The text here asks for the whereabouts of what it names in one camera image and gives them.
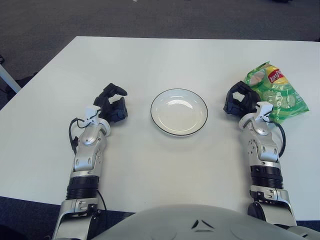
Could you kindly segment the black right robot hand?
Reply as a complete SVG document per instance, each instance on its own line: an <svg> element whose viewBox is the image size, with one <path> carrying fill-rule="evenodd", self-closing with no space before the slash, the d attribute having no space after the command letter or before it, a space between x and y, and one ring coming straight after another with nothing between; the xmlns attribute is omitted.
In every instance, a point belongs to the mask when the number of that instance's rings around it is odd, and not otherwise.
<svg viewBox="0 0 320 240"><path fill-rule="evenodd" d="M242 100L233 97L236 92L244 96ZM246 114L255 113L257 111L256 104L260 100L257 92L243 81L239 81L227 92L223 110L227 114L242 118Z"/></svg>

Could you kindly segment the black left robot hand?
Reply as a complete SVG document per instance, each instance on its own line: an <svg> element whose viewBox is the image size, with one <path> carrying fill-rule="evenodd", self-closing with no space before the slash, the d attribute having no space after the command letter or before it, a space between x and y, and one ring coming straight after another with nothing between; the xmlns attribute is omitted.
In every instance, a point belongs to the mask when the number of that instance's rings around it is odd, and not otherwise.
<svg viewBox="0 0 320 240"><path fill-rule="evenodd" d="M121 96L119 100L110 102L110 98L115 95ZM121 87L109 83L94 100L94 105L100 107L99 117L108 123L116 123L124 120L128 116L124 96L128 93Z"/></svg>

